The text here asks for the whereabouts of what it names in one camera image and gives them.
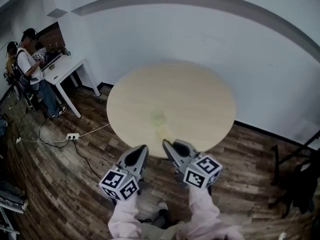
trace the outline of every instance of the white table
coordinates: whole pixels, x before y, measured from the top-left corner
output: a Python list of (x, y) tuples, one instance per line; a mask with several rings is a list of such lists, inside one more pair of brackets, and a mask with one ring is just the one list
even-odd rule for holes
[(84, 71), (86, 72), (86, 74), (90, 79), (91, 86), (94, 90), (95, 95), (100, 96), (100, 93), (97, 89), (97, 85), (95, 84), (95, 80), (90, 70), (88, 61), (83, 58), (74, 58), (71, 56), (62, 55), (53, 64), (54, 64), (54, 69), (50, 70), (49, 68), (47, 68), (44, 71), (44, 79), (47, 80), (50, 84), (56, 86), (61, 96), (64, 98), (65, 102), (68, 104), (71, 110), (75, 113), (75, 115), (78, 118), (80, 118), (81, 114), (73, 105), (73, 103), (65, 93), (64, 89), (61, 87), (61, 82), (70, 76), (75, 87), (78, 87), (78, 84), (74, 76), (72, 75), (72, 72), (74, 72), (81, 65), (83, 65)]
[(168, 158), (162, 139), (180, 139), (198, 151), (218, 144), (236, 116), (234, 97), (212, 70), (178, 62), (147, 66), (122, 77), (106, 104), (114, 132), (129, 146), (147, 145)]

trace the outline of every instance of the wooden tabletop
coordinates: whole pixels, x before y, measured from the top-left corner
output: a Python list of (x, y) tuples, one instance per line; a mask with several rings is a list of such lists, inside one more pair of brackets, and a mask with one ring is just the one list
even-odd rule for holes
[(145, 144), (167, 158), (162, 139), (180, 139), (206, 151), (230, 131), (234, 97), (210, 69), (189, 62), (134, 70), (112, 88), (106, 105), (114, 132), (129, 146)]

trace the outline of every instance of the power strip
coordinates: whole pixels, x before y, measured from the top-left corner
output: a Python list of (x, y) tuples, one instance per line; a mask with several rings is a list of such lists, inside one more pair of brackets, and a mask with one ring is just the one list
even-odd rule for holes
[(80, 137), (79, 133), (69, 133), (66, 135), (66, 139), (71, 141), (77, 141), (79, 140), (79, 137)]

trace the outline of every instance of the metal stand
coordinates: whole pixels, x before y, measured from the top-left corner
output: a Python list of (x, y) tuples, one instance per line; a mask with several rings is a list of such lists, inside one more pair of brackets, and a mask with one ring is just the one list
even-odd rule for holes
[(289, 159), (293, 157), (300, 157), (300, 158), (310, 158), (308, 155), (299, 154), (302, 150), (307, 149), (308, 145), (312, 143), (314, 140), (318, 139), (320, 137), (320, 130), (312, 137), (310, 138), (305, 144), (303, 144), (301, 147), (299, 147), (297, 150), (292, 152), (291, 154), (287, 155), (285, 158), (281, 159), (279, 161), (279, 151), (278, 151), (278, 145), (275, 145), (271, 148), (272, 151), (274, 151), (274, 158), (275, 158), (275, 166), (274, 166), (274, 179), (271, 185), (278, 185), (279, 184), (279, 166), (283, 164), (284, 162), (288, 161)]

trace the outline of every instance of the hardwood floor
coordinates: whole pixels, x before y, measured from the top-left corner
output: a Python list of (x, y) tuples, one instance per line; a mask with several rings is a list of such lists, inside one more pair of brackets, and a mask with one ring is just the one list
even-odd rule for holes
[[(78, 87), (68, 95), (82, 117), (77, 118), (68, 109), (59, 118), (48, 119), (41, 129), (45, 141), (63, 140), (68, 133), (84, 134), (108, 123), (106, 104), (109, 88), (101, 90), (101, 96)], [(7, 162), (9, 181), (27, 190), (28, 210), (25, 214), (13, 213), (21, 238), (105, 240), (110, 239), (108, 221), (114, 206), (97, 186), (100, 178), (88, 167), (86, 161), (77, 155), (73, 143), (64, 148), (55, 148), (43, 143), (20, 142), (18, 136), (20, 118), (26, 109), (24, 101), (14, 104), (12, 93), (1, 106), (9, 121), (4, 143), (7, 146), (3, 156)], [(25, 140), (38, 140), (39, 126), (45, 121), (42, 112), (29, 111), (22, 119), (25, 129), (20, 136)], [(101, 177), (128, 149), (107, 126), (86, 135), (76, 143), (77, 149), (85, 156), (91, 167)], [(284, 191), (271, 186), (274, 170), (274, 154), (270, 150), (279, 145), (280, 156), (296, 146), (234, 125), (226, 138), (212, 148), (211, 153), (224, 169), (212, 188), (212, 200), (219, 207), (220, 218), (230, 224), (240, 225), (245, 239), (278, 239), (296, 212), (291, 208), (286, 219), (281, 219), (285, 206), (268, 209)], [(280, 168), (280, 173), (293, 171), (294, 158)], [(157, 203), (167, 202), (174, 220), (188, 221), (188, 192), (180, 189), (174, 180), (174, 167), (167, 160), (150, 157), (144, 171), (147, 186), (138, 199), (139, 219), (150, 218), (156, 211)], [(317, 189), (316, 211), (319, 209), (320, 191)], [(311, 226), (316, 214), (300, 214), (292, 219), (286, 232), (288, 239), (309, 239)]]

